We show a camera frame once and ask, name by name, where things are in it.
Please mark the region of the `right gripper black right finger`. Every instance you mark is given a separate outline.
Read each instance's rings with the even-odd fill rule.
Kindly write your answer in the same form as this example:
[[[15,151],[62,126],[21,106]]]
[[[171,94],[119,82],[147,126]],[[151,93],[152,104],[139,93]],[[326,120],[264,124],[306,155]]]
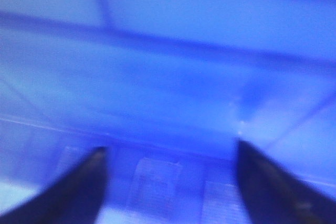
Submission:
[[[335,200],[241,139],[236,180],[252,223],[335,223]]]

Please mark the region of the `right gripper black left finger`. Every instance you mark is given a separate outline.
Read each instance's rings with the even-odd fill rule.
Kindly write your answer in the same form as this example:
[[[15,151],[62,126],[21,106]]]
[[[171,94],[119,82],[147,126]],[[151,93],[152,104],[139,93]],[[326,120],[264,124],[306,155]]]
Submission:
[[[108,182],[107,153],[93,149],[53,185],[3,214],[1,223],[95,223]]]

